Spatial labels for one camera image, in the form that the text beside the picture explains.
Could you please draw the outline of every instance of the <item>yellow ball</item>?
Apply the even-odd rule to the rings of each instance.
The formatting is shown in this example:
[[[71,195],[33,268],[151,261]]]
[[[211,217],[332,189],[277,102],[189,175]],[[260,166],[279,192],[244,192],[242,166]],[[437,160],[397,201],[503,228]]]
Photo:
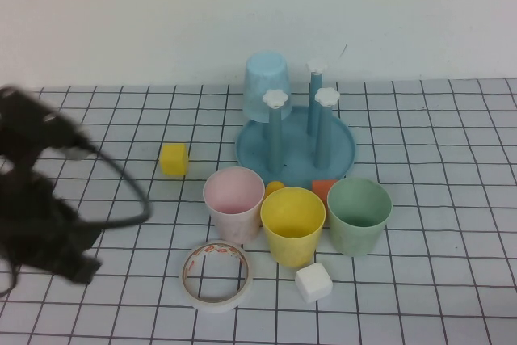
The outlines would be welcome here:
[[[266,186],[266,195],[264,196],[264,199],[267,198],[271,193],[283,189],[285,185],[281,183],[280,181],[271,181]]]

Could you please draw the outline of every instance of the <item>masking tape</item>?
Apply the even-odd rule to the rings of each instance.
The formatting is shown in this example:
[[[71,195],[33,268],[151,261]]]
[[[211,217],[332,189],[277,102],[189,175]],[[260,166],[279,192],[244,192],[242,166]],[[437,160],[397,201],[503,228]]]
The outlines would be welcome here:
[[[244,284],[239,288],[237,293],[232,297],[224,300],[205,300],[197,297],[189,292],[187,287],[187,277],[192,268],[198,263],[203,262],[203,258],[209,255],[231,255],[241,261],[242,267],[246,270],[246,279]],[[182,281],[181,286],[188,300],[191,302],[195,309],[206,313],[224,313],[235,309],[241,304],[247,296],[250,294],[251,284],[253,283],[253,276],[251,275],[250,261],[246,256],[246,252],[239,246],[232,244],[231,242],[224,242],[222,240],[216,240],[213,242],[207,242],[202,246],[194,248],[188,253],[187,259],[183,265],[182,270]]]

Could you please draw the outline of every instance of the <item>pink cup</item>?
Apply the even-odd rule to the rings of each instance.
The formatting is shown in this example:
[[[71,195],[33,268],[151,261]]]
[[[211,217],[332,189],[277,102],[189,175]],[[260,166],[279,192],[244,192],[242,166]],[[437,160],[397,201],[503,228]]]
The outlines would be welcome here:
[[[222,239],[244,244],[257,237],[265,191],[260,176],[245,167],[229,167],[208,178],[203,198]]]

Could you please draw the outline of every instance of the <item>light blue cup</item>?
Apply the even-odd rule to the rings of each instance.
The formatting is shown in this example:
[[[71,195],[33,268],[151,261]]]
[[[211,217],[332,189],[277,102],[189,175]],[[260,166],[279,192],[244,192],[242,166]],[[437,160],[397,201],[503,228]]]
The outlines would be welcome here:
[[[285,58],[276,52],[255,53],[246,63],[244,81],[244,114],[259,123],[269,121],[269,108],[262,101],[270,89],[281,89],[288,95],[288,101],[280,108],[282,119],[292,110],[291,86],[289,85],[288,64]]]

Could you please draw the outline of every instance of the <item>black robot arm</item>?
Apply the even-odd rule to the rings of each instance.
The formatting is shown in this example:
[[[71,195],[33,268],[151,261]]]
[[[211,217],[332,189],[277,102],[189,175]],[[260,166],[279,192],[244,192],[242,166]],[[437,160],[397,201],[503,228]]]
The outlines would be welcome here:
[[[116,221],[84,221],[53,195],[54,183],[33,170],[41,152],[58,149],[72,159],[97,154],[117,171],[143,205],[140,215]],[[101,266],[85,256],[103,229],[139,225],[151,216],[146,194],[135,180],[96,149],[71,120],[16,86],[0,88],[0,255],[10,264],[11,286],[21,265],[37,267],[80,284],[89,284]]]

